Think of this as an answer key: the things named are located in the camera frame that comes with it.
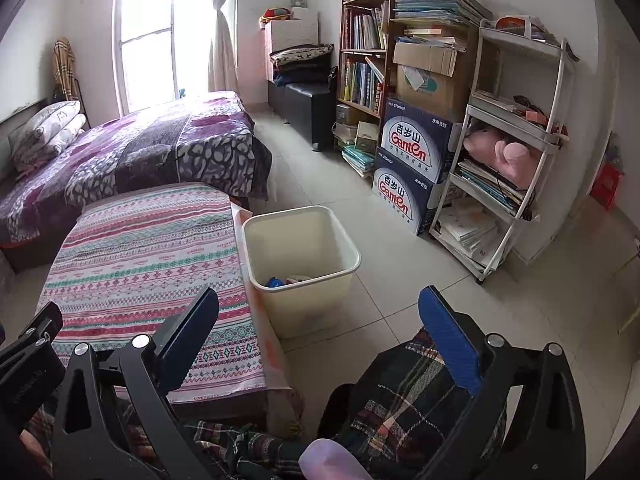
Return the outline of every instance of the mattress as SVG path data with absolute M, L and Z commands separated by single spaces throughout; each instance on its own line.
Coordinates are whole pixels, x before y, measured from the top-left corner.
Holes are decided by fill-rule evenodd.
M 0 200 L 0 247 L 68 232 L 82 208 L 125 192 L 203 182 L 266 199 L 271 153 L 234 92 L 140 110 L 80 135 Z
M 261 307 L 250 306 L 254 291 L 247 289 L 236 239 L 242 211 L 203 184 L 132 192 L 89 206 L 38 302 L 42 308 L 53 301 L 62 311 L 64 326 L 53 343 L 62 362 L 80 342 L 107 350 L 136 334 L 152 335 L 210 286 L 220 301 L 218 321 L 170 402 L 287 390 L 282 349 Z

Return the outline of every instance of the stuffed pig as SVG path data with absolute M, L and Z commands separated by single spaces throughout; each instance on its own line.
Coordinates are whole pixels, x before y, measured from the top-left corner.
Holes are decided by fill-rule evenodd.
M 519 142 L 507 143 L 503 134 L 493 126 L 472 132 L 464 141 L 469 155 L 478 162 L 494 168 L 518 189 L 528 189 L 542 154 Z

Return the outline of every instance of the red stool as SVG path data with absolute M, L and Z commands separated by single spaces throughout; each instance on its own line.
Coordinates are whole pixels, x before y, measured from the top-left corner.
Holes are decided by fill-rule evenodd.
M 613 207 L 621 178 L 622 173 L 611 164 L 605 164 L 596 181 L 593 183 L 591 196 L 593 196 L 606 211 L 609 211 Z

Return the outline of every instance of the white plastic bin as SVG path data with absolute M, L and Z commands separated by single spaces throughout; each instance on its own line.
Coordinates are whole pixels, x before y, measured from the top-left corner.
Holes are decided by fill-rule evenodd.
M 334 213 L 324 206 L 254 216 L 242 226 L 247 270 L 279 338 L 303 335 L 337 322 L 360 252 Z M 276 276 L 298 274 L 311 280 L 277 288 Z

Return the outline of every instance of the metal knob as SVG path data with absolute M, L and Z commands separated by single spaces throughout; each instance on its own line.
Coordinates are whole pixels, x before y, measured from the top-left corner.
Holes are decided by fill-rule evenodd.
M 133 338 L 133 341 L 131 342 L 131 344 L 135 346 L 135 348 L 144 348 L 146 345 L 149 344 L 150 341 L 151 341 L 151 338 L 148 335 L 140 334 L 135 336 L 135 338 Z
M 89 349 L 89 345 L 87 343 L 80 343 L 74 348 L 74 354 L 83 355 Z
M 551 352 L 553 355 L 561 356 L 562 347 L 558 343 L 551 343 L 549 345 L 549 352 Z
M 499 334 L 491 334 L 486 341 L 494 348 L 500 348 L 504 345 L 504 338 Z

